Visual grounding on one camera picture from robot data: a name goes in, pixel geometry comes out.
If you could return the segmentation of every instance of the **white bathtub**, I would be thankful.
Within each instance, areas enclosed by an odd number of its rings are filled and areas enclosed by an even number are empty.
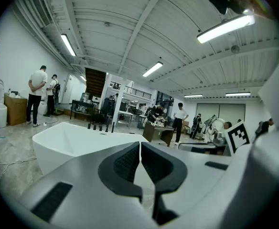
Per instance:
[[[33,148],[42,173],[46,175],[73,157],[125,143],[147,142],[141,135],[97,129],[62,122],[34,135]]]

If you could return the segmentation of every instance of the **ceiling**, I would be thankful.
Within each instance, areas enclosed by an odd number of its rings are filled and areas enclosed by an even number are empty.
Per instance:
[[[220,98],[241,90],[257,97],[279,62],[278,24],[261,17],[200,44],[200,31],[236,16],[220,15],[208,0],[15,0],[12,8],[66,67],[99,69],[173,97]],[[239,53],[231,52],[233,45]],[[163,66],[142,77],[157,61]]]

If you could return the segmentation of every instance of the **cardboard box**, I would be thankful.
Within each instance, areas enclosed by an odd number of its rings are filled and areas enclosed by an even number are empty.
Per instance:
[[[26,122],[27,98],[12,98],[5,93],[4,104],[8,108],[7,121],[9,125]]]

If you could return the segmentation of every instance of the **concrete floor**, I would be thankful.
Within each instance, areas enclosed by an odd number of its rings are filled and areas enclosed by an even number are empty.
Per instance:
[[[0,128],[0,164],[13,163],[35,157],[32,137],[53,125],[56,125],[60,122],[68,122],[71,124],[87,127],[88,124],[88,121],[74,118],[70,120],[68,116],[61,115],[58,117],[58,121],[56,123],[43,126],[44,122],[51,123],[55,121],[57,121],[56,117],[44,117],[39,114],[38,123],[41,123],[41,125],[38,127],[32,127],[32,125],[26,125],[26,123],[24,123]],[[118,124],[114,131],[141,135],[143,130],[139,130],[136,125],[137,122],[132,122],[130,128],[128,128],[124,124]],[[177,146],[174,145],[175,137],[176,134],[174,134],[170,144],[170,147],[172,148],[177,148]],[[182,134],[180,142],[190,142],[189,136]],[[18,199],[29,186],[31,186],[43,176],[37,160],[13,164],[9,167],[7,167],[7,165],[0,165],[0,175],[5,169],[7,170],[0,178],[0,190],[6,195],[12,196],[16,199]],[[140,163],[137,173],[143,174],[143,169],[144,168]],[[149,213],[151,213],[154,200],[154,185],[151,182],[148,174],[146,176],[142,175],[141,177],[136,176],[134,183],[143,187],[143,206]]]

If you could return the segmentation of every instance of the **white plastic panel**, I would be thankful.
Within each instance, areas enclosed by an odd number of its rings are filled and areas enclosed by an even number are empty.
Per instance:
[[[198,104],[197,105],[196,116],[198,114],[201,114],[202,123],[204,123],[206,120],[211,118],[213,115],[216,115],[218,117],[218,113],[219,113],[219,104]]]
[[[238,119],[245,120],[245,107],[245,104],[221,104],[219,118],[235,125]]]

